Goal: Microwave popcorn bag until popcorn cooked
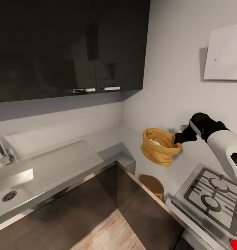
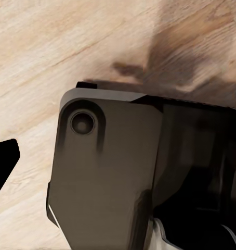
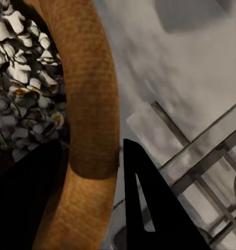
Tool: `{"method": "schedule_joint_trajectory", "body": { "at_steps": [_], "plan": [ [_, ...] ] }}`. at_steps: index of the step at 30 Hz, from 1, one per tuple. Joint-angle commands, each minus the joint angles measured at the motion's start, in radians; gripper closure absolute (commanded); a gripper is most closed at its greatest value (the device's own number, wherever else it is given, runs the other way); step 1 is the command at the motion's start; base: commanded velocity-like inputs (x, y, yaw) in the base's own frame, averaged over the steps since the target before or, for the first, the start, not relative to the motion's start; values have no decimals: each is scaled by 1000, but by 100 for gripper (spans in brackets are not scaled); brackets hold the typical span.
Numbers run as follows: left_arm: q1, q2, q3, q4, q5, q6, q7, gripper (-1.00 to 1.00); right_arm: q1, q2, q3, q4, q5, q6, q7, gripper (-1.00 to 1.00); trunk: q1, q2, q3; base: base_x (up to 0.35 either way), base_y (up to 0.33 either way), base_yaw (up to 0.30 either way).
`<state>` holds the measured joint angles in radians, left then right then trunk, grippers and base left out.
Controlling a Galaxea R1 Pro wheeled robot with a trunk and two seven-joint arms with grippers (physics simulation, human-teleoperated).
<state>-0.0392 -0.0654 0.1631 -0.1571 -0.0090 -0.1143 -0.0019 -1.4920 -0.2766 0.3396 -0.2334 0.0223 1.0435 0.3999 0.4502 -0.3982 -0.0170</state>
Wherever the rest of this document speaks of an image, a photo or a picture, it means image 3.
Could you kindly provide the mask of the popcorn bag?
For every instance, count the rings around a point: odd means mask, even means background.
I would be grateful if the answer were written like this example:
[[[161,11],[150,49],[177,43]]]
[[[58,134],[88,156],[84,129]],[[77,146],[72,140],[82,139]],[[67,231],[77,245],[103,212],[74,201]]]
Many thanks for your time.
[[[110,44],[92,0],[10,0],[60,56],[68,144],[31,250],[99,250],[114,204],[120,154],[120,99]],[[35,107],[40,108],[36,99]],[[1,141],[1,140],[0,140]],[[31,143],[41,142],[32,134]],[[23,148],[30,153],[25,145]],[[0,149],[0,174],[14,165]]]

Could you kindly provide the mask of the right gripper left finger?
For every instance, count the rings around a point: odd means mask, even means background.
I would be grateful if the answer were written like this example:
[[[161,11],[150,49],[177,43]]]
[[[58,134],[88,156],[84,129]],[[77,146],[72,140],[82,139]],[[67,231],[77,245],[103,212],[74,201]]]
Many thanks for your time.
[[[48,140],[0,174],[0,250],[31,250],[61,160]]]

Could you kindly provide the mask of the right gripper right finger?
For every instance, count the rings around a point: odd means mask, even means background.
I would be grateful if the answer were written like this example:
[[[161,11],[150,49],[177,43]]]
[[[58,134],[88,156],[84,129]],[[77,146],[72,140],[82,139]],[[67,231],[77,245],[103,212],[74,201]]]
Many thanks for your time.
[[[160,172],[138,143],[124,139],[127,250],[211,250]],[[147,232],[136,175],[156,232]]]

